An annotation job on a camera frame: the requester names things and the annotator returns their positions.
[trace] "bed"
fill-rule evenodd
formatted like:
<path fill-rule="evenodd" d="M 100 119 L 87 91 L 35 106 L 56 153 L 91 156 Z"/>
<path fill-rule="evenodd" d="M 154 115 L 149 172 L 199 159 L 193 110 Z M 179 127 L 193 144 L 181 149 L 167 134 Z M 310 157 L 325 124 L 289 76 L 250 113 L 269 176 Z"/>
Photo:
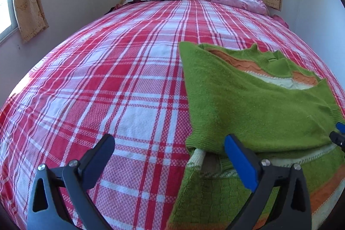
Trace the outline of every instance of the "bed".
<path fill-rule="evenodd" d="M 326 77 L 345 113 L 345 92 L 329 68 L 268 16 L 208 0 L 125 5 L 52 50 L 2 108 L 1 203 L 21 229 L 37 166 L 80 159 L 104 133 L 115 137 L 115 151 L 90 198 L 114 229 L 165 228 L 189 159 L 180 41 L 281 50 Z M 66 193 L 63 198 L 82 227 Z"/>

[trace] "orange stripe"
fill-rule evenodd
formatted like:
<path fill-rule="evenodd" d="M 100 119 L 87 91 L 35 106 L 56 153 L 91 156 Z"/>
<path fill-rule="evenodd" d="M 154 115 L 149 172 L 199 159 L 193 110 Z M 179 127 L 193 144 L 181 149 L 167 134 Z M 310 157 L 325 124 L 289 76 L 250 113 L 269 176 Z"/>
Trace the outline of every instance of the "orange stripe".
<path fill-rule="evenodd" d="M 319 189 L 315 190 L 310 195 L 310 206 L 312 213 L 316 212 L 319 207 L 331 197 L 333 192 L 338 188 L 341 181 L 345 178 L 345 164 L 341 165 L 334 176 L 328 180 L 324 185 L 322 185 Z M 255 227 L 254 230 L 259 229 L 260 227 L 264 226 L 268 215 L 265 218 L 260 219 Z"/>
<path fill-rule="evenodd" d="M 228 64 L 232 65 L 233 67 L 237 68 L 238 70 L 245 71 L 245 72 L 250 71 L 250 72 L 257 73 L 257 74 L 263 74 L 267 77 L 273 77 L 272 75 L 268 74 L 263 69 L 261 69 L 258 66 L 258 64 L 256 64 L 254 61 L 237 59 L 237 58 L 234 58 L 234 57 L 230 56 L 229 54 L 227 54 L 221 50 L 214 49 L 214 48 L 207 48 L 206 50 L 208 52 L 212 53 L 213 55 L 216 55 L 217 57 L 223 59 Z M 292 79 L 296 82 L 307 84 L 310 86 L 315 86 L 318 83 L 317 79 L 315 77 L 306 76 L 306 75 L 304 75 L 298 71 L 293 71 L 292 73 L 293 73 Z"/>

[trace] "red plaid bedsheet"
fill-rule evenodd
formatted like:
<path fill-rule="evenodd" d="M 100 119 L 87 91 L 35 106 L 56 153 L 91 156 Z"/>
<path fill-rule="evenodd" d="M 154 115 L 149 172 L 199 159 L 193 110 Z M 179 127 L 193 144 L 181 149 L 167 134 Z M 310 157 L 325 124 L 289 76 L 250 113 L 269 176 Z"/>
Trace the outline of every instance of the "red plaid bedsheet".
<path fill-rule="evenodd" d="M 298 36 L 267 16 L 206 0 L 145 2 L 87 25 L 42 59 L 0 114 L 1 203 L 21 229 L 40 163 L 80 159 L 104 133 L 116 147 L 89 195 L 114 229 L 163 229 L 189 155 L 178 42 L 281 50 L 345 94 Z M 82 223 L 63 195 L 74 223 Z"/>

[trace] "window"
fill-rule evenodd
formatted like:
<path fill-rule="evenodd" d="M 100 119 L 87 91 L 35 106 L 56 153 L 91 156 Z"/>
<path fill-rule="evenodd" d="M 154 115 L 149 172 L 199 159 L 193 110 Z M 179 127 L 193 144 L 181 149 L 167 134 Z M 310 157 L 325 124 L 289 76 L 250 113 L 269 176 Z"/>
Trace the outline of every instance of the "window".
<path fill-rule="evenodd" d="M 0 0 L 0 40 L 17 27 L 12 0 Z"/>

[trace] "blue gripper pad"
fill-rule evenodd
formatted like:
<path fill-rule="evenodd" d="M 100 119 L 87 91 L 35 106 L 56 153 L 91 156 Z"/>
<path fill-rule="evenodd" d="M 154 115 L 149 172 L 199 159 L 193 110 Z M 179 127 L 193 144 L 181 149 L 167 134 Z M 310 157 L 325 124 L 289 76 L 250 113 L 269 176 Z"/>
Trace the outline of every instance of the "blue gripper pad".
<path fill-rule="evenodd" d="M 245 188 L 254 192 L 259 184 L 257 171 L 231 135 L 225 137 L 224 148 Z"/>
<path fill-rule="evenodd" d="M 345 125 L 341 122 L 335 124 L 335 127 L 342 133 L 345 134 Z"/>

